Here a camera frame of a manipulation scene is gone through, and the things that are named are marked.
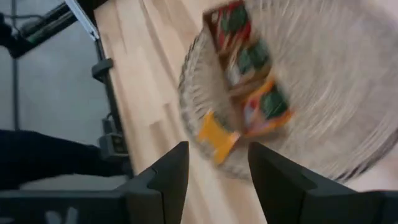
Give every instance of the metal frame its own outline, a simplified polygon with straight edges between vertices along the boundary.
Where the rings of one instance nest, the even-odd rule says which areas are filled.
[[[94,35],[89,31],[91,30],[90,28],[93,28],[90,27],[90,25],[94,25],[95,29],[97,26],[94,17],[94,10],[105,2],[106,0],[71,0],[68,1],[68,3],[70,6],[72,6],[73,12],[78,14],[77,18],[68,4],[64,2],[43,15],[44,19],[37,22],[24,24],[24,26],[20,28],[20,32],[14,35],[16,44],[13,45],[15,47],[9,49],[11,56],[14,58],[14,60],[18,59],[30,50],[44,43],[49,38],[63,31],[79,19],[83,27],[88,31],[88,35],[90,35],[90,37],[94,40],[93,42],[96,47],[98,61],[100,62],[106,59],[101,40],[100,38],[97,38],[99,36]],[[117,134],[123,135],[123,126],[119,117],[118,104],[116,103],[109,72],[106,72],[103,75],[102,83],[105,85],[106,95],[108,97],[108,103],[116,127],[116,132]],[[123,145],[125,149],[127,149],[127,144],[125,141],[123,142]]]

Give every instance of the black metal stand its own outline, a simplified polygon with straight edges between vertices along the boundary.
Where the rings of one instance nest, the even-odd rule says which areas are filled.
[[[96,21],[94,18],[94,9],[96,9],[104,2],[106,2],[106,0],[78,1],[84,13],[95,26]],[[66,3],[62,3],[56,8],[52,9],[51,11],[43,15],[42,19],[24,24],[19,29],[19,32],[14,35],[11,34],[11,26],[5,24],[4,18],[0,17],[0,32],[2,32],[0,35],[0,44],[4,45],[9,50],[10,55],[14,58],[14,60],[17,60],[19,57],[36,48],[49,38],[58,34],[59,32],[63,31],[76,21],[77,18],[71,12]],[[114,155],[121,154],[121,152],[122,154],[124,154],[124,157],[126,157],[127,144],[123,138],[123,127],[119,117],[119,110],[114,96],[111,77],[109,76],[108,72],[108,70],[113,66],[113,61],[111,58],[105,57],[101,40],[95,41],[95,47],[99,62],[98,64],[93,66],[92,75],[93,78],[105,85],[105,90],[109,101],[109,107],[111,110],[111,116],[113,118],[113,121],[109,122],[114,123],[114,128],[112,129],[112,132],[109,133],[109,131],[104,130],[104,136],[101,136],[99,141],[100,143],[102,142],[102,145],[109,146],[109,143],[115,142],[113,140],[116,139],[118,142],[117,144],[112,144],[111,148],[107,148],[104,150],[110,152],[109,157],[115,157]],[[15,115],[15,123],[18,124],[18,112],[16,112]]]

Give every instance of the wicker basket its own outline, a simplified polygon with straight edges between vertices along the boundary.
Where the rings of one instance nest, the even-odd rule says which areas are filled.
[[[250,179],[248,142],[259,141],[331,179],[358,176],[398,140],[398,35],[360,1],[248,1],[252,25],[267,42],[273,74],[295,111],[282,129],[238,143],[219,166]],[[183,122],[194,141],[205,113],[235,116],[211,37],[201,32],[182,68]],[[204,155],[214,149],[198,142]]]

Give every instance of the wooden table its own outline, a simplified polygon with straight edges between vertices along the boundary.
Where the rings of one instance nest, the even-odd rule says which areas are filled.
[[[95,11],[105,54],[114,60],[110,75],[137,172],[188,139],[178,113],[181,66],[202,12],[221,2],[109,0]],[[381,3],[398,9],[394,0]],[[193,144],[189,174],[182,223],[266,223],[253,186],[226,178]]]

